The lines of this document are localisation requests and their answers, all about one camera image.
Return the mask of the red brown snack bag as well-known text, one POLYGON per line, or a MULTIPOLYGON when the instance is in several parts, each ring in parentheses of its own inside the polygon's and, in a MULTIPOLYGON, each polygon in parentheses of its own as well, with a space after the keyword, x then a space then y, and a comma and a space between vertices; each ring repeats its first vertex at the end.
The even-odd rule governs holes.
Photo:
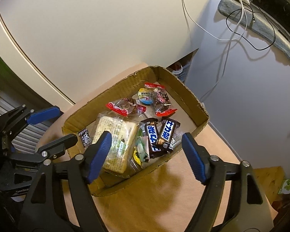
POLYGON ((106 104, 106 107, 123 117, 140 116, 147 110, 145 106, 138 104, 133 98, 111 101, 106 104))

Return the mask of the orange blue snack packet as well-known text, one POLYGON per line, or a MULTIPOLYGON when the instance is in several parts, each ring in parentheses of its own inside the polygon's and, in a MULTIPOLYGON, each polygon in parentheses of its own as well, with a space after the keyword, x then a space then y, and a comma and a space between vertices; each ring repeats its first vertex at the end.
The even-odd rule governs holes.
POLYGON ((143 87, 138 91, 138 100, 144 105, 151 105, 153 103, 153 89, 143 87))

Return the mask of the red dark round snack bag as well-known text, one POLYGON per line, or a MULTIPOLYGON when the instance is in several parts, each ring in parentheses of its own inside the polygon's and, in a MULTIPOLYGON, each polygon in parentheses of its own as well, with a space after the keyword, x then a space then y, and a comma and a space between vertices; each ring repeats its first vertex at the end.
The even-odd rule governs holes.
POLYGON ((144 87, 152 90, 151 95, 156 116, 168 117, 177 111, 176 108, 173 108, 168 93, 163 85, 146 82, 144 87))

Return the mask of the black white candy wrapper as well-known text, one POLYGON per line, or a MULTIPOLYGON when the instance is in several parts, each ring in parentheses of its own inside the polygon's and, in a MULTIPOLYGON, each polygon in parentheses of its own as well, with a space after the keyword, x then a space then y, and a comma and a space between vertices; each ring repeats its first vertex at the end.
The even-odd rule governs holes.
POLYGON ((78 135, 82 141, 82 144, 85 148, 87 148, 92 143, 92 139, 89 135, 88 129, 84 128, 83 130, 78 132, 78 135))

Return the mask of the yellow candy packet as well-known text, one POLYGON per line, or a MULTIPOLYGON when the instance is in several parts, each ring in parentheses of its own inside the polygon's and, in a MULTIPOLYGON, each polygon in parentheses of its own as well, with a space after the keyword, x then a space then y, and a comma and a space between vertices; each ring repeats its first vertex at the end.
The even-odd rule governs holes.
POLYGON ((133 151, 133 159, 134 159, 136 165, 138 165, 138 166, 139 166, 140 168, 142 168, 142 169, 145 168, 146 163, 149 162, 149 158, 147 157, 147 158, 145 158, 145 159, 142 159, 142 158, 139 156, 137 150, 134 150, 134 151, 133 151))

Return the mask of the wooden side table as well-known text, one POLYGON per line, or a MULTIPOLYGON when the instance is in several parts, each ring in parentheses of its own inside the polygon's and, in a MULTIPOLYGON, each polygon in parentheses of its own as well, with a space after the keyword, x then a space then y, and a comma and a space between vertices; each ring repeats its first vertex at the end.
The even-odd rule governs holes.
POLYGON ((254 174, 261 184, 270 204, 281 200, 278 192, 284 181, 285 173, 281 166, 254 169, 254 174))

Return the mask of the clear wrapped biscuit pack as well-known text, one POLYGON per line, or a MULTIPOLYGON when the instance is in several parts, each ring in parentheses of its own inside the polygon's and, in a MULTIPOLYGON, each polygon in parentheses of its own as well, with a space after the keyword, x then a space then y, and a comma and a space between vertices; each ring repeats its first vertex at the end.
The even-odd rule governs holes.
POLYGON ((103 112, 88 126, 92 143, 96 143, 104 131, 111 133, 111 147, 103 168, 115 175, 123 175, 128 166, 130 148, 138 131, 138 122, 114 112, 103 112))

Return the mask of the beige table cloth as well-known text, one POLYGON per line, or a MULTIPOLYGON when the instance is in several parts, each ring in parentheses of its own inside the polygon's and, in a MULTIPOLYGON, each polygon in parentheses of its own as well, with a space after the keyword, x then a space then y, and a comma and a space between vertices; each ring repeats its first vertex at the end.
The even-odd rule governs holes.
MULTIPOLYGON (((55 68, 54 73, 76 103, 64 108, 39 145, 80 131, 106 110, 107 102, 133 96, 146 82, 153 82, 164 85, 172 103, 179 107, 175 118, 184 132, 191 132, 210 154, 239 163, 226 143, 208 127, 209 115, 197 97, 163 67, 142 63, 122 72, 114 67, 103 67, 101 71, 79 67, 75 71, 55 68)), ((118 183, 111 175, 101 175, 90 185, 93 200, 110 231, 184 231, 203 191, 181 147, 125 181, 118 183)))

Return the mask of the open cardboard box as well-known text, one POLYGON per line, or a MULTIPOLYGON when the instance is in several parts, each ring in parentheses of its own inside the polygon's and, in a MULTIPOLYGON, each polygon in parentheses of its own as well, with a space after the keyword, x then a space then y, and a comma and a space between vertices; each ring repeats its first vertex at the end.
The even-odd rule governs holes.
POLYGON ((110 150, 98 178, 90 184, 90 192, 96 197, 111 195, 151 173, 169 161, 182 148, 179 134, 191 132, 196 136, 208 123, 209 115, 197 97, 171 72, 159 66, 149 66, 135 71, 112 87, 92 96, 84 106, 70 114, 62 127, 63 134, 78 135, 88 130, 87 138, 95 143, 103 131, 112 134, 115 143, 110 150), (107 103, 125 97, 137 98, 137 93, 146 82, 161 84, 165 87, 172 108, 171 116, 180 123, 174 134, 173 151, 164 156, 150 159, 143 168, 131 161, 137 137, 143 132, 139 125, 142 120, 154 118, 152 106, 145 113, 132 118, 124 118, 109 110, 107 103))

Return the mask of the black chocolate bar left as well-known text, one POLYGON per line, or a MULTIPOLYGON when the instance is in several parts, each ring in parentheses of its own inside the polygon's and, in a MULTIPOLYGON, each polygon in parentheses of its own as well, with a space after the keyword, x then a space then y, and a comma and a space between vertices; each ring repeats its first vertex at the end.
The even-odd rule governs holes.
POLYGON ((142 136, 148 137, 148 146, 149 146, 149 156, 150 159, 157 158, 161 150, 155 146, 155 143, 158 139, 158 129, 157 129, 158 119, 156 118, 147 118, 140 122, 140 128, 142 131, 142 136))

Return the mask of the black chocolate bar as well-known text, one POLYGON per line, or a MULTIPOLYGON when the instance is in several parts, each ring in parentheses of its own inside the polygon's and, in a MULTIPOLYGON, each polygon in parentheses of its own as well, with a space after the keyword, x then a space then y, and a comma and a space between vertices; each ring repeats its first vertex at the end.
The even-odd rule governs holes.
POLYGON ((174 136, 175 131, 180 127, 180 122, 173 120, 171 118, 163 118, 162 126, 155 142, 155 146, 159 149, 165 150, 171 153, 173 149, 171 148, 171 141, 174 136))
POLYGON ((148 146, 149 146, 149 156, 150 159, 157 158, 161 150, 155 146, 155 143, 158 139, 158 129, 157 129, 158 119, 156 118, 147 118, 140 122, 140 128, 142 131, 142 136, 148 137, 148 146))

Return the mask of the black chocolate bar right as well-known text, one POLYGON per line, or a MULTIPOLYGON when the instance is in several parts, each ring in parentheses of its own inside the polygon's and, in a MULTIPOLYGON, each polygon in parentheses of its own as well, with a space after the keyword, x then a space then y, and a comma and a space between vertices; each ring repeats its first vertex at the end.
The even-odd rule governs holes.
POLYGON ((155 142, 155 146, 159 149, 165 150, 171 153, 173 149, 171 148, 171 141, 174 136, 175 131, 180 127, 180 122, 173 120, 171 118, 163 118, 162 126, 155 142))

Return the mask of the white plastic basket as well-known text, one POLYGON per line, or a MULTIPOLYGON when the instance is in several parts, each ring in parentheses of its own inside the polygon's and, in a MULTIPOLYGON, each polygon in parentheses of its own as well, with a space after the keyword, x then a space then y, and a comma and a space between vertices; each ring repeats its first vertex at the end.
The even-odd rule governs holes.
POLYGON ((181 82, 185 82, 191 63, 185 62, 181 64, 179 61, 170 66, 172 74, 175 75, 181 82))

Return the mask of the grey window sill mat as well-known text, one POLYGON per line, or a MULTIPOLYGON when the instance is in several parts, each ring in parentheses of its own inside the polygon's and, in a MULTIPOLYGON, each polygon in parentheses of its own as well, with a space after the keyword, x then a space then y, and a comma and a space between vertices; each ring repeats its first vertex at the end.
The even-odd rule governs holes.
MULTIPOLYGON (((238 22, 241 17, 241 5, 234 0, 220 0, 218 4, 218 12, 227 17, 227 21, 233 20, 238 22)), ((255 15, 255 21, 252 20, 252 12, 245 9, 247 18, 245 16, 241 20, 241 25, 246 26, 249 30, 256 33, 264 40, 273 44, 290 60, 290 42, 275 29, 271 24, 259 13, 255 15)))

